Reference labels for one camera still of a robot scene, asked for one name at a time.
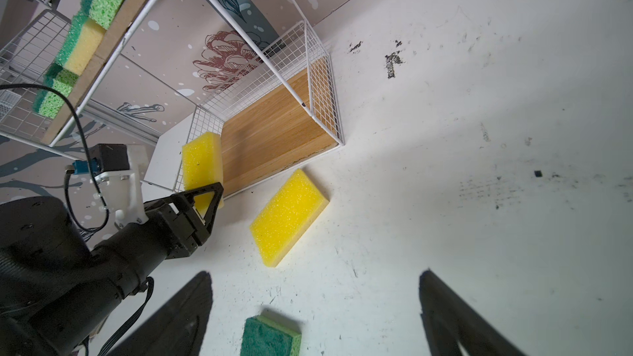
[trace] metal frame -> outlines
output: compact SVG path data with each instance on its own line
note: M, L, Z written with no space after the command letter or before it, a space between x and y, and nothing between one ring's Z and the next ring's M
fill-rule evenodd
M101 69L95 82L91 85L86 96L83 98L81 103L76 108L76 112L78 115L81 114L83 110L88 106L89 101L92 98L92 95L97 90L99 84L103 80L104 76L107 74L108 70L110 70L115 60L121 54L123 47L128 43L132 35L136 32L136 29L142 24L143 20L145 19L145 17L147 16L147 14L153 8L154 4L157 1L158 0L148 0L145 6L143 7L143 9L141 10L141 12L139 12L138 16L134 19L134 21L130 25L130 28L123 35L123 38L121 39L121 41L115 48L115 51L112 53L107 63ZM315 123L317 123L339 145L344 145L343 132L341 129L340 119L338 115L340 111L339 111L339 106L338 106L338 99L336 97L336 90L334 86L334 77L332 75L331 59L330 59L329 53L325 50L323 43L321 42L318 35L312 28L312 25L310 25L310 23L308 22L305 14L303 13L301 8L297 4L296 0L290 0L290 1L295 6L297 12L299 12L299 15L301 16L301 20L293 28L290 28L288 32L286 32L284 35L281 35L280 38L275 40L275 42L273 42L273 44L271 44L264 51L262 51L257 46L257 44L254 43L254 41L250 38L250 36L243 30L243 28L240 27L240 25L233 19L231 14L226 9L224 9L224 7L222 7L222 5L217 0L207 0L207 1L209 1L209 3L213 6L213 8L235 29L236 32L240 34L242 39L244 39L244 41L250 46L250 48L257 54L258 59L261 61L261 62L249 64L247 66L251 66L253 68L258 67L258 66L261 67L261 63L263 63L263 65L265 65L268 68L268 70L272 72L272 74L274 75L274 77L276 77L279 83L283 84L286 87L286 89L290 92L290 94L296 99L297 103L301 105L301 107L303 107L306 114L309 115L312 118L312 120ZM274 55L278 51L286 47L286 44L283 42L283 38L287 36L293 29L296 29L296 28L301 28L303 32L302 44L303 44L303 48L305 49L305 61L306 61L306 67L307 67L307 72L308 72L308 89L309 89L309 96L310 96L309 106L306 105L305 102L303 102L301 97L299 97L299 95L294 90L294 88L289 84L288 79L293 74L290 74L290 75L282 74L282 72L277 68L277 65L273 63ZM314 58L312 58L311 56L311 51L310 51L311 46L314 47L318 51L318 53L312 55ZM328 98L330 100L329 105L331 105L330 107L331 113L328 115L329 118L326 118L323 114L320 115L318 113L318 110L315 110L315 105L317 105L318 107L318 105L320 104L319 99L316 99L315 94L313 93L313 90L315 88L315 81L313 80L313 78L315 74L317 73L318 69L311 66L311 62L312 62L311 59L314 61L323 60L323 66L325 67L324 71L327 73L326 74L327 85L321 86L321 88L323 88L324 91L327 91L327 93L330 95ZM269 91L265 91L258 98L261 98L267 92ZM215 128L218 128L216 131L221 131L221 126L226 120L225 116L223 116L217 110L215 110L212 105L208 104L208 102L205 102L205 103L207 104L196 104L196 109L194 111L194 116L193 116L194 118L192 119L192 129L189 132L190 136L193 136L192 132L194 132L195 134L197 130L195 128L196 121L198 121L196 120L196 114L199 114L199 116L201 115L202 117L209 117L209 116L215 117L217 121L213 119L211 121L215 123L220 123L220 126L219 127L215 126ZM62 156L67 156L60 152L57 152L57 150L54 149L54 146L59 142L60 139L62 139L63 135L73 125L74 125L74 120L73 119L68 120L67 123L62 128L62 130L59 131L59 133L56 135L56 137L52 140L52 142L48 146L44 146L41 143L37 143L35 141L30 141L24 138L20 138L19 136L7 134L7 133L3 133L3 134L6 135L8 138L20 140L31 146L35 146L37 148L43 148L47 151L55 152L56 154L59 154Z

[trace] wire basket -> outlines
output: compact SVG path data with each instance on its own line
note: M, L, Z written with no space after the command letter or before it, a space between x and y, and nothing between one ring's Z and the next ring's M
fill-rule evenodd
M66 40L70 20L44 10L0 51L0 84L42 84ZM14 88L0 97L0 131L40 141L51 119L33 111L38 89Z
M331 131L342 143L330 57L307 22L299 21L263 52L286 80L307 68L308 108L321 122L321 127ZM187 143L205 132L222 133L222 126L227 120L280 85L281 81L268 66L257 59L251 60L196 107ZM184 191L182 162L173 190Z

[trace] white dot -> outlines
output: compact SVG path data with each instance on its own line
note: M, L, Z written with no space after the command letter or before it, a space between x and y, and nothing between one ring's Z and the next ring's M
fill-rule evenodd
M317 0L308 0L308 3L310 3L312 5L312 9L313 10L317 10L318 9L318 2L317 2Z
M183 88L182 90L178 90L179 93L183 94L184 96L188 97L189 95L193 94L195 91L194 90L190 90L189 88Z

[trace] pink flower illustration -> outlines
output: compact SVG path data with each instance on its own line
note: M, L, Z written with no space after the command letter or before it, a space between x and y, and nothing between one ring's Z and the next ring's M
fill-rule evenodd
M259 59L254 60L256 53L236 31L220 31L209 35L204 45L204 60L194 60L193 64L199 69L198 75L209 83L202 87L207 92L225 90L255 69L260 62Z

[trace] wooden board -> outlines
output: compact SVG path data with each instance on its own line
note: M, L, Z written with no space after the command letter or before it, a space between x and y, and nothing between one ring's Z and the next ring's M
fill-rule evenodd
M307 104L307 70L289 83ZM237 192L336 145L281 85L224 123L224 194Z
M75 87L71 91L70 95L68 95L68 100L70 100L70 103L72 103L74 107L77 107L83 100L86 93L97 79L101 69L103 69L103 66L110 58L110 55L112 55L116 46L123 38L123 35L127 32L127 29L130 27L143 6L145 6L146 2L147 0L123 1L123 4L121 4L114 20L112 20L110 28L103 36L103 40L101 40L101 44L97 48L97 51L95 51L85 70L75 83ZM61 109L59 109L57 116L52 120L51 125L49 125L46 130L41 142L45 145L51 143L69 118L70 109L64 105Z

